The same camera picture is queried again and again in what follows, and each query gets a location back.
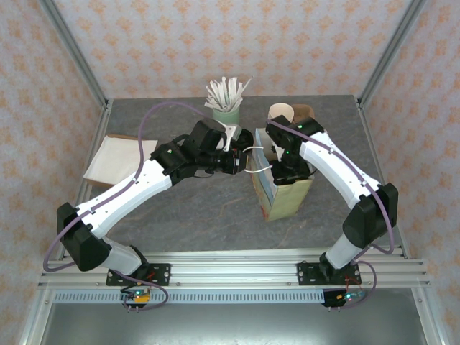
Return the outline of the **flower-print paper gift bag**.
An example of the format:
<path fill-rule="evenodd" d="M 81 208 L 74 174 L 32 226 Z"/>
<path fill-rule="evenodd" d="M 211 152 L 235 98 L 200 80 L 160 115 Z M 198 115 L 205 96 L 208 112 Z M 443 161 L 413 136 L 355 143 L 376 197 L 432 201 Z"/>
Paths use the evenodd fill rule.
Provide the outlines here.
<path fill-rule="evenodd" d="M 253 148 L 248 151 L 247 169 L 266 221 L 297 213 L 314 181 L 311 164 L 300 163 L 300 174 L 282 166 L 265 129 L 257 128 Z"/>

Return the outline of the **stack of black cup lids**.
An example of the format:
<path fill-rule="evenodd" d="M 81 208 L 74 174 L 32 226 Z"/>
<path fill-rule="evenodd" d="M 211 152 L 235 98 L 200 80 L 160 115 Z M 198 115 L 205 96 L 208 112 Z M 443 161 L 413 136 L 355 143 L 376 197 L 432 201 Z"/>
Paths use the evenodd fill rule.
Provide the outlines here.
<path fill-rule="evenodd" d="M 245 150 L 253 145 L 253 134 L 247 129 L 242 129 L 238 139 L 234 139 L 232 142 L 233 146 L 238 150 Z"/>

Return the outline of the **brown pulp cup carrier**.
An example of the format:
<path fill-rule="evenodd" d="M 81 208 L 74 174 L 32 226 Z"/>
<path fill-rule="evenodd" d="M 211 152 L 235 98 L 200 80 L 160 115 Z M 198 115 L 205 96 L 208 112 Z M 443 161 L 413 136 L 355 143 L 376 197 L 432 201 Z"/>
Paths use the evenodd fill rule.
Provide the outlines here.
<path fill-rule="evenodd" d="M 292 104 L 294 111 L 293 123 L 298 123 L 307 118 L 315 119 L 315 112 L 308 104 Z"/>

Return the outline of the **stack of paper cups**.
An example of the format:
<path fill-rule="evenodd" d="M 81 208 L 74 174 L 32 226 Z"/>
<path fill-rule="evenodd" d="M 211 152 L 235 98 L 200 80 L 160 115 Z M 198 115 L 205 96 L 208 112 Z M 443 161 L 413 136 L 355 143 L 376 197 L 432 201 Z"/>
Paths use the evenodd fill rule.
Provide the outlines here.
<path fill-rule="evenodd" d="M 294 115 L 295 112 L 291 105 L 287 103 L 275 103 L 269 108 L 267 118 L 273 120 L 278 116 L 284 116 L 289 123 L 292 123 Z"/>

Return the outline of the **grey metal sheet panel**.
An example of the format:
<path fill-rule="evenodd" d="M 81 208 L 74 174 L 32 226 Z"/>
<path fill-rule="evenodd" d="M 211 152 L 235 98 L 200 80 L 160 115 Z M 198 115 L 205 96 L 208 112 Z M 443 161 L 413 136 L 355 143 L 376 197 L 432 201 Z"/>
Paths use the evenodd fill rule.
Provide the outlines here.
<path fill-rule="evenodd" d="M 427 345 L 418 313 L 377 298 L 351 310 L 316 304 L 57 304 L 41 345 Z"/>

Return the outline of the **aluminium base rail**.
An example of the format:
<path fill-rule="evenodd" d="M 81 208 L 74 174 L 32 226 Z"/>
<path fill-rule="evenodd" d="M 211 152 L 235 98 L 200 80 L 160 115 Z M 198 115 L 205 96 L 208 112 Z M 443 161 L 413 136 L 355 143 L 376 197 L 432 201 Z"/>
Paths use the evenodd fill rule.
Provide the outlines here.
<path fill-rule="evenodd" d="M 157 252 L 146 258 L 171 264 L 170 289 L 297 289 L 297 263 L 317 262 L 315 249 L 260 249 L 207 252 Z M 414 288 L 434 279 L 421 259 L 397 248 L 391 255 L 370 249 L 359 264 L 363 288 Z"/>

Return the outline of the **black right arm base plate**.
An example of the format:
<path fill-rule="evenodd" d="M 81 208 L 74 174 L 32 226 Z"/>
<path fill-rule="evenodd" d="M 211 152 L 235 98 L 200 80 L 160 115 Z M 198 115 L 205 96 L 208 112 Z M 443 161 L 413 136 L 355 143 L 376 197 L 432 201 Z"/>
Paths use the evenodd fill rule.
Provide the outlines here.
<path fill-rule="evenodd" d="M 362 283 L 359 266 L 348 264 L 335 269 L 328 263 L 306 262 L 297 263 L 299 285 L 360 285 Z"/>

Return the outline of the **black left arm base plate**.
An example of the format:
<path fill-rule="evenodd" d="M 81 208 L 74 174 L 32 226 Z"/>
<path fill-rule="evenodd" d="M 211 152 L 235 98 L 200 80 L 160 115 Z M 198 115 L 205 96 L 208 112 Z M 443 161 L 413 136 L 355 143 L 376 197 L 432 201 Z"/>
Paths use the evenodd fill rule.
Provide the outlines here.
<path fill-rule="evenodd" d="M 143 263 L 135 272 L 129 275 L 130 279 L 127 279 L 119 273 L 109 270 L 106 276 L 106 285 L 124 287 L 142 280 L 159 286 L 168 286 L 170 271 L 171 264 Z"/>

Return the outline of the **aluminium upright frame post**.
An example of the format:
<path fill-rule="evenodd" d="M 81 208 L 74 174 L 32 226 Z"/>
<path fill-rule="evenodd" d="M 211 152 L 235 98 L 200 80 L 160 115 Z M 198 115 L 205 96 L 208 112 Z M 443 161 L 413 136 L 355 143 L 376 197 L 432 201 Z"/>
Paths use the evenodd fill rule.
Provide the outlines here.
<path fill-rule="evenodd" d="M 387 69 L 390 67 L 406 36 L 418 19 L 418 16 L 426 2 L 427 0 L 410 0 L 410 3 L 402 16 L 402 19 L 393 32 L 390 41 L 384 49 L 362 93 L 356 99 L 360 109 L 363 109 L 366 104 L 369 103 L 369 100 L 384 78 Z"/>
<path fill-rule="evenodd" d="M 109 105 L 109 99 L 105 96 L 88 61 L 80 49 L 76 38 L 71 32 L 60 10 L 58 9 L 55 0 L 38 0 L 38 3 L 54 26 L 57 35 L 59 36 L 61 42 L 64 44 L 70 57 L 75 63 L 75 66 L 82 75 L 86 85 L 89 87 L 92 96 L 95 98 L 98 104 L 106 108 Z"/>

